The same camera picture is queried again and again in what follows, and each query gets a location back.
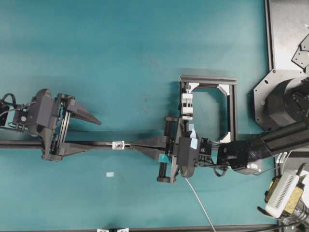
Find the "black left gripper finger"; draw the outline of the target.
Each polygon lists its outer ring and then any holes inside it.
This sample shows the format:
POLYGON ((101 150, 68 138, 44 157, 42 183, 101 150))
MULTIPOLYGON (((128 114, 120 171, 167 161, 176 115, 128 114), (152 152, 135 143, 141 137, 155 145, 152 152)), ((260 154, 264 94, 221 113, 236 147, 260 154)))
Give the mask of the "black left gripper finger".
POLYGON ((100 125, 101 122, 92 114, 90 114, 76 99, 68 98, 66 110, 71 113, 71 116, 83 121, 100 125))
POLYGON ((65 142, 59 145, 57 154, 73 155, 94 149, 112 150, 112 144, 109 142, 65 142))

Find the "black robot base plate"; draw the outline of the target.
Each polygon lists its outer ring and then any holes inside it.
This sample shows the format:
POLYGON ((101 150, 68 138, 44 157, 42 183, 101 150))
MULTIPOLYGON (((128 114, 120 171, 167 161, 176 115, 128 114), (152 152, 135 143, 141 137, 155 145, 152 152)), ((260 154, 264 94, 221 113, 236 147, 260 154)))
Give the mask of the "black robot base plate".
POLYGON ((307 0, 266 0, 269 72, 253 89, 256 123, 271 131, 301 121, 309 111, 309 69, 291 59, 309 34, 307 0))

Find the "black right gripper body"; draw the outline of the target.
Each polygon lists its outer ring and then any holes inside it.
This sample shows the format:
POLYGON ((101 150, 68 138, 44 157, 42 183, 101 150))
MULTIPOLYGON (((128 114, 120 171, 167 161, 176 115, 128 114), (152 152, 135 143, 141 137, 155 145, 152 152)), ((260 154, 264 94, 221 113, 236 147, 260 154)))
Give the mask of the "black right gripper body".
POLYGON ((195 125, 180 117, 165 117, 164 135, 167 145, 164 155, 171 161, 170 176, 166 176, 167 163, 159 159, 158 182, 174 183, 177 175, 190 178, 195 171, 195 163, 199 156, 200 140, 195 125))

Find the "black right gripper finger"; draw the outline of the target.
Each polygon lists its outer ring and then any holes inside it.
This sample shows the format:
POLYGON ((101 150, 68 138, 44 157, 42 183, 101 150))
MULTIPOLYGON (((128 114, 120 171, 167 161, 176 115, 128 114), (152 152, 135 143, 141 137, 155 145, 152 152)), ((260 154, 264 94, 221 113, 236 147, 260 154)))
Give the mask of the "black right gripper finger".
POLYGON ((132 146, 166 146, 169 143, 168 136, 156 136, 148 139, 141 139, 136 142, 132 142, 132 146))
POLYGON ((161 148, 138 146, 137 151, 143 153, 144 155, 147 155, 155 161, 169 161, 169 157, 165 153, 165 150, 161 148))

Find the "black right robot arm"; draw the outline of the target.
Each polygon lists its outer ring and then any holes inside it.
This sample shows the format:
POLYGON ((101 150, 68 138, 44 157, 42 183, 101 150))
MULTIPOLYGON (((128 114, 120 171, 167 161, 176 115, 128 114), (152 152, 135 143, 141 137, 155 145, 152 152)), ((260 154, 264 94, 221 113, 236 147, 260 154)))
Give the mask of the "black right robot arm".
POLYGON ((261 160, 281 152, 308 146, 309 119, 268 131, 249 140, 229 143, 199 138, 188 123, 166 117, 162 136, 141 139, 130 147, 160 162, 159 182, 172 183, 176 176, 190 178, 196 167, 212 168, 217 176, 228 169, 242 174, 257 174, 261 160))

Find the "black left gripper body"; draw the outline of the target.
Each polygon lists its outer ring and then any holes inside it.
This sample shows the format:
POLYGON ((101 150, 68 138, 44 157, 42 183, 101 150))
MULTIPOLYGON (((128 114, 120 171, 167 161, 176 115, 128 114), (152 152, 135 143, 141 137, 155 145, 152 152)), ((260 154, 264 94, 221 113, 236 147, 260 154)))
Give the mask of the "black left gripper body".
POLYGON ((68 106, 75 103, 75 97, 59 93, 54 98, 51 90, 41 89, 31 102, 26 119, 28 133, 39 138, 43 160, 62 160, 61 144, 65 142, 71 116, 68 106))

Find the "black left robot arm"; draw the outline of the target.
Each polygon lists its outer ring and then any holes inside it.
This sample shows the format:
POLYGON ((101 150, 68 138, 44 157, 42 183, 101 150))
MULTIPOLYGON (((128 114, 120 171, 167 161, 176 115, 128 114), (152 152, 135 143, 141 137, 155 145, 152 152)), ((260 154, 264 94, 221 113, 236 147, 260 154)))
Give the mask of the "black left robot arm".
POLYGON ((27 103, 18 104, 12 93, 5 94, 0 100, 0 128, 38 138, 43 160, 58 162, 88 150, 113 148, 112 142, 66 142, 71 118, 101 124, 74 96, 59 93, 53 97, 46 88, 27 103))

